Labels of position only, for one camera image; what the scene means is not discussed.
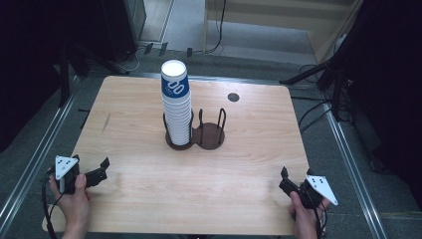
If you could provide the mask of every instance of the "table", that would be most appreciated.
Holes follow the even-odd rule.
[[[208,21],[220,21],[223,0],[205,0],[203,50],[207,46]],[[347,33],[363,0],[230,0],[225,22],[307,31],[316,60],[329,57],[336,40]]]
[[[160,80],[107,77],[74,154],[81,172],[108,157],[108,179],[90,188],[93,232],[293,234],[281,169],[304,181],[308,161],[289,90],[190,81],[193,126],[227,113],[224,143],[174,150],[165,141]],[[239,95],[230,102],[228,95]],[[52,216],[63,231],[63,213]]]

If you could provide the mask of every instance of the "brown cup holder base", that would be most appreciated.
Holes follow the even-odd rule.
[[[222,125],[220,126],[221,114],[224,114]],[[193,112],[192,118],[190,121],[191,135],[189,142],[184,145],[176,145],[171,141],[170,134],[167,130],[167,123],[165,121],[165,115],[163,115],[164,126],[166,130],[165,140],[167,144],[176,150],[185,150],[191,147],[193,144],[198,144],[204,149],[215,149],[219,147],[224,142],[225,133],[224,133],[224,124],[226,122],[226,112],[224,109],[220,109],[220,114],[218,117],[218,123],[213,122],[202,122],[202,109],[199,111],[199,127],[193,128]]]

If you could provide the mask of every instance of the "gray carpet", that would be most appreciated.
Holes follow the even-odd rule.
[[[130,73],[131,76],[159,73],[163,62],[168,59],[178,59],[186,64],[190,76],[235,78],[231,81],[250,79],[257,84],[276,85],[278,80],[295,76],[301,67],[294,64],[209,55],[194,55],[192,58],[186,58],[185,53],[179,52],[167,52],[164,56],[158,57],[157,50],[153,50],[149,55],[142,55],[142,52],[139,52],[138,56],[140,59],[139,67]],[[136,58],[130,58],[121,65],[126,68],[134,68]],[[42,169],[47,169],[53,163],[57,154],[70,155],[72,153],[81,133],[80,126],[87,115],[79,112],[78,109],[88,110],[91,108],[104,77],[111,75],[105,68],[95,63],[91,63],[91,68],[92,71],[89,76],[81,79],[75,101],[56,140],[47,153]],[[319,98],[319,92],[311,81],[302,81],[292,87],[292,97]],[[54,94],[21,131],[14,143],[0,153],[0,168],[3,169],[0,174],[1,203],[4,203],[12,192],[27,161],[31,158],[44,131],[57,111],[59,96],[59,93]],[[293,103],[298,119],[308,109],[317,104],[314,101],[304,100],[293,100]],[[303,125],[322,113],[323,108],[311,112],[304,120]],[[417,206],[406,185],[394,175],[379,175],[371,171],[366,152],[360,144],[353,126],[348,123],[342,125],[349,145],[355,154],[356,163],[380,213],[387,235],[390,238],[420,238],[422,216],[420,212],[417,212]],[[317,174],[326,176],[339,201],[338,206],[330,208],[326,238],[371,238],[372,235],[362,212],[362,207],[357,199],[328,120],[326,118],[319,120],[309,127],[302,134],[302,137],[311,168]],[[40,202],[41,183],[39,181],[43,178],[44,172],[44,170],[38,172],[38,176],[16,214],[6,238],[48,238],[48,233],[41,228],[43,211]],[[90,233],[87,238],[129,239],[158,238],[158,236]]]

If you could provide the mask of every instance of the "black stand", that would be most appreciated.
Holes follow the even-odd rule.
[[[326,62],[321,63],[289,80],[280,81],[282,85],[293,85],[306,79],[320,71],[323,71],[322,75],[317,81],[317,88],[320,91],[326,91],[329,86],[335,81],[333,99],[331,102],[331,112],[335,119],[339,121],[339,102],[341,95],[341,86],[346,79],[346,72],[344,67],[347,66],[349,60],[354,56],[354,51],[359,47],[359,41],[356,41],[357,37],[362,38],[362,27],[367,18],[372,14],[372,11],[359,12],[356,20],[351,27],[349,33],[344,38],[344,41],[334,53],[334,55]]]

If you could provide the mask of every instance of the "person's left hand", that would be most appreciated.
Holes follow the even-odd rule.
[[[89,200],[91,196],[85,191],[87,178],[79,174],[75,181],[75,193],[64,194],[58,205],[66,217],[66,229],[63,238],[85,238],[90,227],[91,213]],[[50,188],[56,200],[61,196],[54,176],[50,176]]]

